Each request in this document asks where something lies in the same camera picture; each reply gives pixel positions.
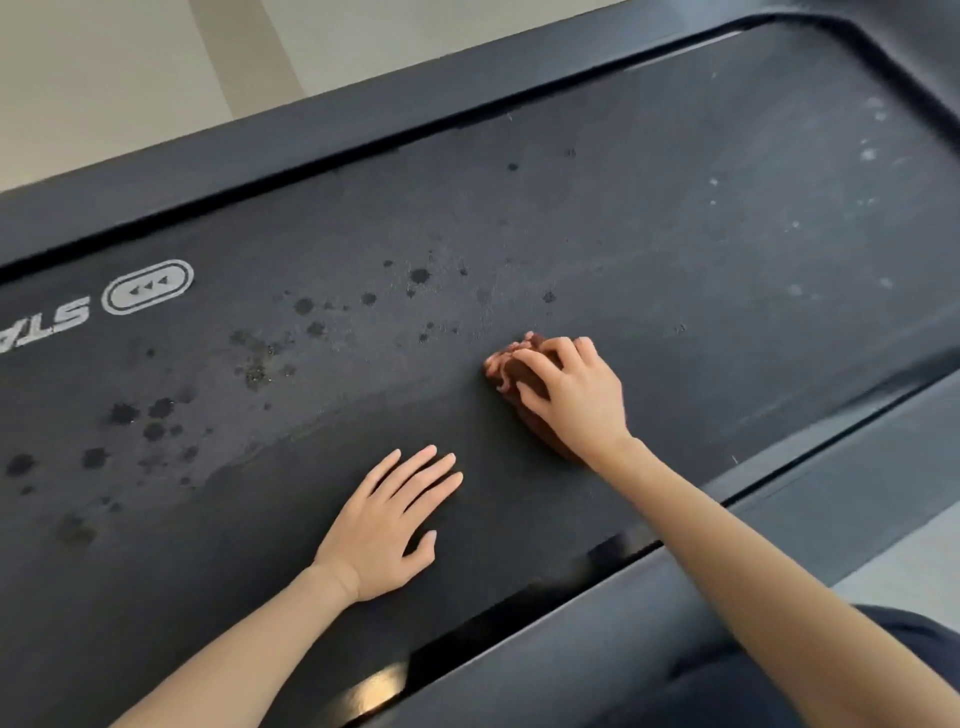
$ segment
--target right hand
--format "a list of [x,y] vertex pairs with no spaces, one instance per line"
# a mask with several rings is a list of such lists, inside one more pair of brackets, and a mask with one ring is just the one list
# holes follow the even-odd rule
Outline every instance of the right hand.
[[[554,352],[563,368],[543,352]],[[623,386],[588,338],[547,339],[539,352],[521,350],[513,356],[543,380],[550,395],[546,400],[518,382],[523,403],[592,468],[631,439]]]

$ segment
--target dark spot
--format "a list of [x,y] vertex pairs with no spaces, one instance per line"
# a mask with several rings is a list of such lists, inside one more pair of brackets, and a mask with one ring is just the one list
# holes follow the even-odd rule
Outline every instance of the dark spot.
[[262,361],[254,361],[244,371],[244,379],[247,382],[247,388],[256,392],[260,387],[269,384],[270,378],[267,376],[267,370]]
[[163,437],[166,432],[166,427],[160,423],[150,423],[143,428],[143,436],[152,443],[155,443],[157,440]]
[[294,310],[297,311],[300,316],[306,316],[313,310],[313,302],[310,299],[300,299],[294,303]]
[[426,268],[418,268],[410,273],[410,280],[417,285],[426,283],[428,280],[430,280],[430,271],[428,271]]
[[158,420],[163,420],[171,415],[176,405],[177,403],[169,397],[163,397],[153,403],[150,409],[147,410],[147,414]]
[[68,513],[57,524],[54,536],[65,546],[89,546],[97,538],[97,532],[80,516]]
[[109,453],[103,448],[92,448],[84,452],[84,459],[81,464],[85,470],[96,470],[106,465],[108,457]]
[[19,455],[14,455],[11,461],[7,463],[7,475],[9,477],[26,475],[34,469],[35,465],[36,461],[32,455],[21,452]]
[[140,416],[140,410],[132,404],[118,402],[110,408],[108,422],[111,425],[129,425]]

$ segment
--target finger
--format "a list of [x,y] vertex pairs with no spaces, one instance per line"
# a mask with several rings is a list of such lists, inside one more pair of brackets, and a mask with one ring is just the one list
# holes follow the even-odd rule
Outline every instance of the finger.
[[560,358],[560,363],[564,365],[564,369],[571,372],[584,365],[580,352],[577,351],[577,348],[573,346],[573,342],[567,336],[547,339],[540,344],[540,351],[543,353],[556,352]]
[[460,487],[462,482],[464,482],[464,474],[454,473],[417,498],[417,501],[403,514],[403,519],[410,526],[411,533],[419,528],[427,517]]
[[416,455],[411,457],[405,463],[396,467],[396,469],[387,475],[387,479],[380,483],[380,487],[373,494],[374,497],[381,497],[386,500],[399,490],[400,486],[407,482],[407,479],[430,462],[433,456],[437,454],[436,445],[428,445]]
[[560,367],[550,361],[545,355],[540,352],[534,352],[532,349],[521,349],[518,352],[514,352],[514,359],[522,361],[530,367],[534,371],[534,374],[543,380],[547,389],[556,386],[564,375]]
[[417,496],[440,480],[443,475],[449,473],[455,462],[457,462],[457,456],[452,452],[448,453],[429,468],[424,468],[410,478],[391,498],[391,502],[394,502],[400,509],[400,513],[403,513],[417,499]]
[[437,532],[427,531],[417,544],[417,550],[401,560],[403,565],[404,583],[410,581],[414,576],[426,569],[436,558],[434,545],[437,543]]
[[516,388],[520,390],[520,401],[523,402],[523,405],[535,415],[538,415],[546,420],[546,416],[550,411],[550,400],[545,400],[539,394],[534,392],[533,387],[531,387],[525,381],[517,382]]
[[602,361],[600,354],[597,353],[597,348],[593,346],[593,341],[588,336],[575,339],[573,346],[580,352],[580,357],[584,360],[584,363],[592,365]]
[[350,500],[366,500],[370,497],[370,494],[373,492],[373,489],[376,488],[376,484],[380,482],[384,475],[390,472],[390,469],[396,465],[400,459],[400,451],[395,449],[389,455],[387,455],[383,460],[373,466],[373,470],[367,473],[367,476],[360,483],[360,487],[356,489],[356,492],[350,498]]

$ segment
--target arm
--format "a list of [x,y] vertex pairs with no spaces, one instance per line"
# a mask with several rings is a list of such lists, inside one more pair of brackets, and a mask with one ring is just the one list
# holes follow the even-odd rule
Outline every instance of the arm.
[[814,726],[960,726],[960,695],[880,627],[631,437],[620,381],[589,339],[563,368],[516,352],[547,386],[524,404],[636,506],[733,635]]
[[388,455],[347,501],[311,566],[194,655],[114,728],[259,725],[294,667],[341,612],[403,586],[433,563],[434,531],[410,555],[403,551],[463,481],[454,473],[424,493],[456,460],[451,453],[421,471],[436,454],[431,445],[392,472],[400,451]]

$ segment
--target hand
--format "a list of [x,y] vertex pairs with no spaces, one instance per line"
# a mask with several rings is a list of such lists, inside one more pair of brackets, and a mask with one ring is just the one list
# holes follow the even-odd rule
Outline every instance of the hand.
[[[563,368],[543,352],[554,352]],[[607,453],[630,439],[623,387],[592,341],[586,337],[547,339],[539,352],[520,350],[513,356],[543,380],[550,395],[549,400],[544,399],[518,382],[523,403],[592,468],[596,470]]]
[[433,563],[436,531],[424,534],[409,556],[403,551],[414,531],[464,480],[462,473],[454,473],[424,493],[457,460],[451,452],[421,471],[436,454],[436,446],[430,445],[392,473],[400,451],[387,455],[367,473],[317,549],[312,568],[328,570],[350,601],[398,589]]

